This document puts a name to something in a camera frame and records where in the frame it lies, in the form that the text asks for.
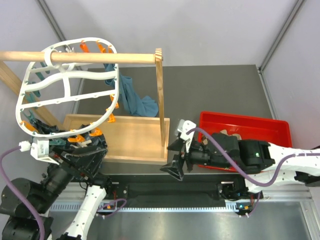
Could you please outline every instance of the white cable connector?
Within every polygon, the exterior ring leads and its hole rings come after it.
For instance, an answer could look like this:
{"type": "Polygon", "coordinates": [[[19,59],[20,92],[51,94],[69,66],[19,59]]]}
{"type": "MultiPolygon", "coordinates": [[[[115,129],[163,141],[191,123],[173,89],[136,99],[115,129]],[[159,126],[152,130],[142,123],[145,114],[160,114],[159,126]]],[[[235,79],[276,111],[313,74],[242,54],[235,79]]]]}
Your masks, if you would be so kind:
{"type": "Polygon", "coordinates": [[[19,146],[21,147],[20,148],[21,152],[29,151],[31,149],[31,143],[28,141],[19,142],[19,146]]]}

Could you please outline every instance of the orange clothespin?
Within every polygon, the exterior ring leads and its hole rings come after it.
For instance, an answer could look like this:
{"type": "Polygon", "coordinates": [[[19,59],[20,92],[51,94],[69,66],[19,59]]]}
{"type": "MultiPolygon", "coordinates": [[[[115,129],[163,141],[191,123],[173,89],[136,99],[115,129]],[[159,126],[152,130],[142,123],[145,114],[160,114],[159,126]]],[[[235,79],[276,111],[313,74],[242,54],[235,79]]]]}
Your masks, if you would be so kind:
{"type": "Polygon", "coordinates": [[[108,53],[109,53],[109,54],[113,54],[113,53],[114,53],[114,51],[112,51],[111,47],[112,47],[111,45],[108,46],[108,53]]]}
{"type": "Polygon", "coordinates": [[[84,40],[81,41],[80,48],[84,53],[90,53],[89,48],[84,40]]]}
{"type": "Polygon", "coordinates": [[[24,124],[24,126],[31,132],[38,132],[37,129],[34,128],[34,126],[32,126],[30,123],[28,123],[27,121],[21,121],[20,125],[24,124]]]}
{"type": "MultiPolygon", "coordinates": [[[[114,100],[114,98],[115,98],[115,95],[114,95],[114,94],[111,94],[111,95],[110,95],[110,99],[111,99],[111,101],[113,101],[113,100],[114,100]]],[[[119,108],[119,104],[118,104],[118,102],[116,102],[115,108],[116,108],[116,109],[118,109],[118,108],[119,108]]]]}
{"type": "Polygon", "coordinates": [[[89,133],[89,135],[91,137],[97,137],[97,136],[101,136],[102,135],[102,131],[100,130],[100,128],[95,128],[93,133],[89,133]]]}
{"type": "Polygon", "coordinates": [[[113,113],[110,114],[108,123],[114,123],[116,121],[115,115],[113,113]]]}
{"type": "Polygon", "coordinates": [[[96,41],[96,44],[98,45],[98,48],[102,54],[107,53],[106,49],[104,48],[104,46],[102,46],[101,43],[99,43],[99,41],[96,41]]]}
{"type": "Polygon", "coordinates": [[[74,138],[73,137],[69,137],[68,141],[69,141],[69,143],[82,143],[82,142],[85,141],[85,138],[79,134],[74,138]]]}

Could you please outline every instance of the gray mat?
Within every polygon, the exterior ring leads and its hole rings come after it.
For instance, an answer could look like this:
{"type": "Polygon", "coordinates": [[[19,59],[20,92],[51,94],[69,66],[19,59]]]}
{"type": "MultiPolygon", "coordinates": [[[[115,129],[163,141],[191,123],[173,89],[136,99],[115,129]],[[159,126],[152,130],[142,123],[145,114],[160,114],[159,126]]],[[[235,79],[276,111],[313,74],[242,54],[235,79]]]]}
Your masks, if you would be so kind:
{"type": "MultiPolygon", "coordinates": [[[[124,76],[133,78],[133,87],[141,98],[157,100],[155,67],[120,68],[124,76]]],[[[104,81],[84,81],[83,94],[110,89],[104,81]]],[[[164,115],[170,118],[169,142],[180,119],[198,124],[202,111],[271,118],[268,102],[255,65],[166,66],[163,68],[164,115]]],[[[78,114],[102,115],[110,105],[109,96],[81,100],[78,114]]],[[[119,102],[118,116],[128,113],[119,102]]],[[[105,173],[158,173],[159,166],[108,163],[105,173]]],[[[207,172],[198,169],[193,172],[207,172]]]]}

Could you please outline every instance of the wooden rod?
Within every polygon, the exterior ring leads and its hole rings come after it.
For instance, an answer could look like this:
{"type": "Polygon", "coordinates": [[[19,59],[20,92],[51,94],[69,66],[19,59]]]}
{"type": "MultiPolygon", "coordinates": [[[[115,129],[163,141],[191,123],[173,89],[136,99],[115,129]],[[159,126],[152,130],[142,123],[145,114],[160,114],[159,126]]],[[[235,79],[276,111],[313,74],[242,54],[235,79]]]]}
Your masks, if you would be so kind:
{"type": "MultiPolygon", "coordinates": [[[[44,62],[42,51],[0,51],[0,61],[44,62]]],[[[155,64],[154,54],[52,52],[51,61],[58,63],[155,64]]]]}
{"type": "Polygon", "coordinates": [[[164,76],[163,76],[162,61],[163,61],[162,49],[156,48],[155,49],[156,86],[158,91],[161,145],[164,147],[166,142],[166,126],[165,126],[165,103],[164,103],[164,76]]]}
{"type": "MultiPolygon", "coordinates": [[[[15,73],[3,62],[0,61],[0,79],[7,85],[17,96],[20,93],[22,85],[21,80],[15,75],[15,73]]],[[[59,122],[51,112],[45,107],[41,106],[37,109],[32,109],[46,124],[50,126],[57,125],[60,130],[64,130],[63,125],[59,122]]]]}

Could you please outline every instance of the object in red tray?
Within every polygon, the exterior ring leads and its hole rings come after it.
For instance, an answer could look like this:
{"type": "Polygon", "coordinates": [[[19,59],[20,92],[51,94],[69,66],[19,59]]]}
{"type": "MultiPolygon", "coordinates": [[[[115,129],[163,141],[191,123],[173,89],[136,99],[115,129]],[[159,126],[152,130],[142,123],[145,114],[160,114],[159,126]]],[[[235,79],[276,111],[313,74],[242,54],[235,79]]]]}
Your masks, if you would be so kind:
{"type": "MultiPolygon", "coordinates": [[[[229,135],[239,134],[243,140],[254,139],[287,148],[292,147],[290,128],[286,121],[203,111],[200,114],[199,127],[210,135],[226,130],[229,135]]],[[[202,134],[199,133],[199,142],[201,142],[201,138],[202,134]]],[[[199,167],[221,170],[221,168],[212,166],[199,165],[199,167]]],[[[236,172],[233,167],[222,170],[236,172]]]]}

